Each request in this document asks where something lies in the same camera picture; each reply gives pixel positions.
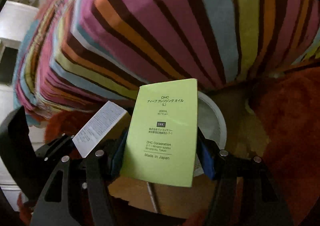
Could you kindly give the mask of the tall light green box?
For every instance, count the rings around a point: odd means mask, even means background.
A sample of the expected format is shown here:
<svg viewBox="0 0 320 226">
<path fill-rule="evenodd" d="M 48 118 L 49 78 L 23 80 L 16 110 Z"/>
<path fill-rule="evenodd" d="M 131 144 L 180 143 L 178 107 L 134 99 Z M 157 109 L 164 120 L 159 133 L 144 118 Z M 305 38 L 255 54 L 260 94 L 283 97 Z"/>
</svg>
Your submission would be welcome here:
<svg viewBox="0 0 320 226">
<path fill-rule="evenodd" d="M 191 187 L 197 109 L 194 78 L 141 86 L 127 135 L 121 176 Z"/>
</svg>

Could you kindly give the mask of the long grey white box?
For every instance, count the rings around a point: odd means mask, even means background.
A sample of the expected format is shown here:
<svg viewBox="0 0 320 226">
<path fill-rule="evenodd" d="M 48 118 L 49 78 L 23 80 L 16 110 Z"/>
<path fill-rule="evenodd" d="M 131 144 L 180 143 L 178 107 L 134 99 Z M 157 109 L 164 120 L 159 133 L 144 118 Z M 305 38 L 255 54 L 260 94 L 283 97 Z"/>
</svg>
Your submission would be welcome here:
<svg viewBox="0 0 320 226">
<path fill-rule="evenodd" d="M 105 140 L 116 140 L 130 126 L 131 115 L 117 104 L 108 101 L 72 138 L 82 158 Z"/>
</svg>

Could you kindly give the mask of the striped colourful bed sheet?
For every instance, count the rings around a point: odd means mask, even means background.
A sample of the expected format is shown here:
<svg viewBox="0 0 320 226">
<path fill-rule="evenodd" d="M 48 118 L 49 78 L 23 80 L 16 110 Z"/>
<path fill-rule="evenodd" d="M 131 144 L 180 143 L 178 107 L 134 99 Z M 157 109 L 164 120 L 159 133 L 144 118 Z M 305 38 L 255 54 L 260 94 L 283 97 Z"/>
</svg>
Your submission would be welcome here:
<svg viewBox="0 0 320 226">
<path fill-rule="evenodd" d="M 46 0 L 14 69 L 31 124 L 133 104 L 141 86 L 214 91 L 319 60 L 319 0 Z"/>
</svg>

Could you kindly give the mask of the white mesh waste basket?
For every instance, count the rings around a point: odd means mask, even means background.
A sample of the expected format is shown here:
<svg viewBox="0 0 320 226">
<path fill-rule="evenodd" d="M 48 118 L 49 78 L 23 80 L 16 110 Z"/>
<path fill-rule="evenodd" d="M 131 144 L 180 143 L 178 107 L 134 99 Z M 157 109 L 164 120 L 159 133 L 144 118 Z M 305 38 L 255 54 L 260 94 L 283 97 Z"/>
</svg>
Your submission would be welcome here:
<svg viewBox="0 0 320 226">
<path fill-rule="evenodd" d="M 225 118 L 217 104 L 198 92 L 197 143 L 194 177 L 202 174 L 214 179 L 228 155 L 225 150 L 227 128 Z"/>
</svg>

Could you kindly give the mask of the red fluffy rug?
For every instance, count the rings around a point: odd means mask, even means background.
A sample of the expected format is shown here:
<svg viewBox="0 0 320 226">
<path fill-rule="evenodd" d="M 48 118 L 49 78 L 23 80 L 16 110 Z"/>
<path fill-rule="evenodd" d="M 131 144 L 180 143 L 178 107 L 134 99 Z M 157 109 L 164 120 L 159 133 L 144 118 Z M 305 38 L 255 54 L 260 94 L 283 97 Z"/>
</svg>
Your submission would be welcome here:
<svg viewBox="0 0 320 226">
<path fill-rule="evenodd" d="M 300 84 L 292 78 L 278 82 L 280 90 L 275 98 L 278 106 L 262 113 L 266 130 L 271 138 L 264 155 L 260 156 L 272 173 L 284 197 L 293 225 L 319 224 L 319 120 L 309 107 L 297 104 Z M 37 203 L 39 196 L 53 169 L 62 158 L 46 163 L 38 158 L 28 138 L 28 126 L 24 108 L 17 110 L 19 161 L 10 174 L 23 192 Z M 129 206 L 117 199 L 123 225 L 180 225 L 180 218 L 154 214 Z M 204 225 L 208 209 L 200 217 Z"/>
</svg>

